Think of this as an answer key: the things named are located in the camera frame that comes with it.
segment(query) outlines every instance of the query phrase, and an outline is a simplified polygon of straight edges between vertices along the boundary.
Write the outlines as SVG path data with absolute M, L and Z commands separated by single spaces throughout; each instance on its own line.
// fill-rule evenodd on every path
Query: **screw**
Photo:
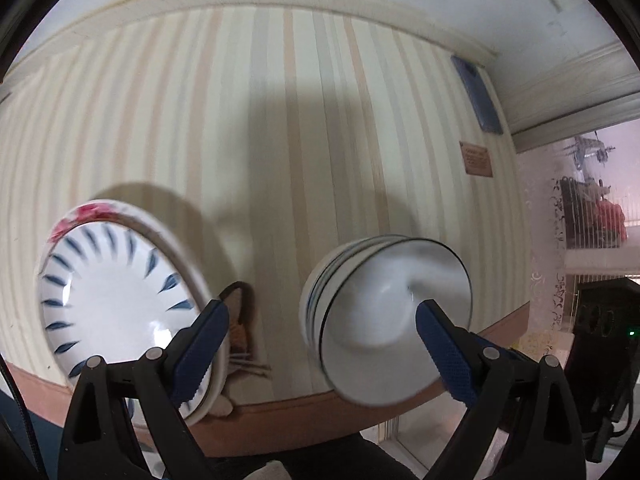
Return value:
M 97 367 L 97 365 L 99 365 L 101 362 L 102 362 L 102 359 L 100 358 L 100 356 L 99 356 L 99 355 L 94 355 L 93 357 L 89 357 L 89 358 L 86 360 L 86 365 L 87 365 L 89 368 L 95 368 L 95 367 Z
M 147 359 L 155 361 L 162 357 L 162 349 L 158 346 L 154 346 L 145 352 L 145 356 Z
M 555 368 L 560 364 L 560 361 L 558 361 L 558 358 L 555 355 L 548 355 L 545 356 L 545 363 L 547 364 L 547 366 Z
M 492 361 L 500 357 L 500 351 L 492 346 L 487 346 L 482 350 L 482 355 Z

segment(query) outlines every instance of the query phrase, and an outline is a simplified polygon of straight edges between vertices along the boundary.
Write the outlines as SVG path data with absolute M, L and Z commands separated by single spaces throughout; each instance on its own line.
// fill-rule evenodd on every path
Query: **white bowl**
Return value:
M 84 361 L 138 359 L 165 348 L 212 299 L 177 239 L 148 213 L 113 200 L 69 212 L 56 227 L 36 274 L 42 326 L 56 362 L 73 387 Z M 196 395 L 180 407 L 189 425 L 210 410 L 226 381 L 225 338 Z M 132 422 L 146 423 L 137 400 Z
M 341 396 L 367 406 L 397 404 L 439 377 L 415 328 L 418 304 L 434 299 L 455 325 L 468 328 L 471 284 L 462 261 L 434 240 L 360 244 L 319 293 L 308 344 Z

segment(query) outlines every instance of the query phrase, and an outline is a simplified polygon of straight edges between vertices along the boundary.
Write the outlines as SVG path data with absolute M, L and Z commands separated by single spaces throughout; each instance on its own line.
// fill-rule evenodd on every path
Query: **blue leaf pattern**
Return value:
M 42 301 L 42 304 L 45 306 L 65 306 L 65 304 L 62 303 L 62 301 L 56 300 L 56 299 L 44 300 Z
M 91 229 L 89 229 L 87 226 L 84 226 L 81 229 L 82 229 L 82 234 L 84 234 L 86 239 L 89 240 L 91 247 L 94 248 L 94 253 L 97 256 L 100 256 L 100 245 L 98 245 L 98 240 L 96 239 L 94 232 L 91 231 Z
M 74 268 L 71 266 L 71 264 L 66 260 L 66 258 L 63 258 L 62 256 L 60 256 L 59 254 L 52 254 L 51 255 L 51 259 L 54 260 L 55 262 L 59 263 L 60 266 L 64 267 L 66 270 L 68 270 L 69 272 L 73 272 Z
M 80 375 L 80 372 L 82 371 L 82 367 L 84 367 L 85 363 L 86 363 L 86 359 L 84 361 L 80 361 L 76 366 L 71 368 L 71 371 L 69 372 L 69 379 L 73 379 L 74 377 L 78 377 L 78 375 Z
M 131 229 L 127 230 L 127 242 L 129 243 L 129 259 L 127 261 L 127 265 L 131 265 L 133 255 L 136 254 L 137 245 L 136 235 Z
M 86 254 L 84 254 L 82 247 L 78 242 L 76 242 L 76 240 L 74 240 L 71 236 L 67 236 L 65 237 L 65 243 L 71 248 L 73 252 L 75 252 L 84 261 L 86 261 Z
M 149 258 L 146 261 L 146 273 L 145 273 L 145 278 L 151 274 L 151 271 L 154 270 L 156 268 L 156 265 L 158 264 L 158 250 L 157 249 L 151 249 L 149 251 Z
M 60 330 L 61 328 L 67 328 L 68 326 L 73 325 L 73 323 L 67 323 L 66 321 L 54 321 L 53 323 L 48 324 L 44 330 Z
M 54 350 L 54 354 L 63 354 L 65 353 L 67 350 L 73 348 L 73 346 L 77 345 L 79 343 L 79 341 L 70 341 L 69 343 L 63 343 L 62 345 L 60 345 L 58 348 L 56 348 Z
M 113 229 L 111 229 L 107 224 L 102 224 L 102 228 L 104 230 L 104 234 L 106 234 L 107 239 L 109 240 L 109 245 L 111 247 L 111 255 L 115 258 L 116 254 L 118 254 L 118 247 L 116 245 L 116 235 L 113 233 Z
M 49 283 L 53 283 L 58 286 L 66 286 L 66 281 L 60 278 L 59 276 L 54 276 L 53 274 L 45 274 L 43 276 L 44 280 L 47 280 Z
M 167 311 L 169 310 L 191 310 L 193 308 L 193 305 L 191 304 L 191 301 L 189 300 L 184 300 L 181 301 L 180 303 L 176 303 L 174 306 L 171 306 L 167 309 Z
M 166 277 L 166 280 L 164 280 L 164 285 L 158 291 L 158 294 L 160 294 L 160 292 L 164 292 L 165 290 L 169 290 L 170 288 L 174 288 L 174 286 L 177 286 L 178 283 L 180 283 L 180 274 L 178 274 L 177 272 L 169 274 Z

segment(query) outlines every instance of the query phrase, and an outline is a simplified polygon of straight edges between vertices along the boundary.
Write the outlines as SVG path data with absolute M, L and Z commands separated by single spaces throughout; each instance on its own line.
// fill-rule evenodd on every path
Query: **blue gripper pad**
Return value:
M 415 327 L 451 397 L 464 402 L 468 408 L 471 408 L 478 401 L 471 368 L 458 346 L 429 309 L 428 301 L 418 305 L 415 313 Z
M 183 330 L 191 329 L 196 329 L 197 332 L 175 365 L 172 375 L 173 389 L 169 398 L 174 406 L 193 399 L 213 356 L 220 348 L 229 329 L 226 305 L 218 301 L 212 309 L 205 309 L 191 327 Z

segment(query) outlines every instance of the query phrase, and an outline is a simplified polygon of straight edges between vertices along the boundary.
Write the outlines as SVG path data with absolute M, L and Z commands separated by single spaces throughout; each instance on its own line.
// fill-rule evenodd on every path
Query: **cable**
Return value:
M 624 435 L 629 428 L 631 428 L 631 421 L 634 418 L 634 386 L 632 382 L 629 383 L 629 404 L 628 404 L 628 413 L 626 415 L 626 426 L 624 430 L 614 431 L 611 433 L 611 437 L 622 436 Z
M 2 377 L 4 377 L 4 380 L 6 381 L 6 384 L 9 387 L 9 391 L 14 397 L 15 402 L 18 404 L 18 410 L 20 411 L 20 417 L 22 418 L 22 423 L 24 424 L 24 429 L 27 433 L 27 439 L 29 441 L 29 446 L 31 447 L 31 454 L 33 455 L 33 461 L 35 462 L 36 469 L 44 478 L 48 479 L 49 476 L 47 475 L 47 470 L 44 467 L 44 460 L 42 459 L 42 453 L 40 452 L 40 446 L 38 445 L 38 440 L 36 439 L 36 432 L 33 429 L 33 423 L 31 422 L 31 417 L 29 416 L 27 406 L 24 403 L 24 399 L 20 394 L 20 390 L 15 384 L 14 377 L 11 375 L 11 372 L 4 362 L 4 358 L 2 357 L 1 353 L 0 372 L 2 373 Z

